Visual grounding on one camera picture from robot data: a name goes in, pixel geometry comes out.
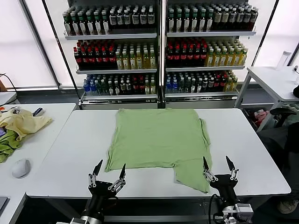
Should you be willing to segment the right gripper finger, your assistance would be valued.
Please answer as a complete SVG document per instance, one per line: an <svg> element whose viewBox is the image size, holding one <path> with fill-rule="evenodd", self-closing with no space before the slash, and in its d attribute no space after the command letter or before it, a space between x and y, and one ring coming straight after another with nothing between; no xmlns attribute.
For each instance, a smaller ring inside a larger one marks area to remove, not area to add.
<svg viewBox="0 0 299 224"><path fill-rule="evenodd" d="M239 169L236 169L234 166L234 163L229 159L229 157L226 155L226 161L228 164L228 168L231 172L230 180L237 180L237 174L239 172Z"/></svg>
<svg viewBox="0 0 299 224"><path fill-rule="evenodd" d="M216 182L218 178L210 171L206 158L203 156L203 175L208 182Z"/></svg>

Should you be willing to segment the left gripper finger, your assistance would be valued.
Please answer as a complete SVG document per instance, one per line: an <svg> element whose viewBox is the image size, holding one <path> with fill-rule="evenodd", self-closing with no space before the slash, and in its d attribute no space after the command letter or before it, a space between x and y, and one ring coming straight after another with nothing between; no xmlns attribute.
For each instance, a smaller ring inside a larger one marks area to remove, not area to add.
<svg viewBox="0 0 299 224"><path fill-rule="evenodd" d="M103 163L103 160L101 160L94 168L92 173L88 174L88 180L89 180L89 185L88 187L96 187L96 181L97 181L97 176L100 172L101 165Z"/></svg>
<svg viewBox="0 0 299 224"><path fill-rule="evenodd" d="M110 190L111 192L119 192L126 184L125 175L126 175L126 164L123 165L118 180L116 180L111 186L109 186L108 190Z"/></svg>

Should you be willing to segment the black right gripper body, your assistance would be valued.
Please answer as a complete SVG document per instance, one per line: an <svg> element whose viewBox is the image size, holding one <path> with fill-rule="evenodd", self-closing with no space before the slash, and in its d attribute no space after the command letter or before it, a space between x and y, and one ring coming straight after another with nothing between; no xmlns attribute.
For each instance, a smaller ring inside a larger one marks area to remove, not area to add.
<svg viewBox="0 0 299 224"><path fill-rule="evenodd" d="M216 175L217 179L210 182L210 186L217 189L221 198L236 198L234 187L237 179L231 179L230 174Z"/></svg>

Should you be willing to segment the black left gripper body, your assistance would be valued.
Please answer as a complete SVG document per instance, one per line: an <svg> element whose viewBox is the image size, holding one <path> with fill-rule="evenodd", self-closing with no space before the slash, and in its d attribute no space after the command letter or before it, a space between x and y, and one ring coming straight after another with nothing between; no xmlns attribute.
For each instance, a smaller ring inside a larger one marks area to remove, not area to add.
<svg viewBox="0 0 299 224"><path fill-rule="evenodd" d="M100 200L101 198L106 199L117 199L115 186L118 184L118 181L115 183L103 182L97 180L90 180L88 189L92 194L92 200Z"/></svg>

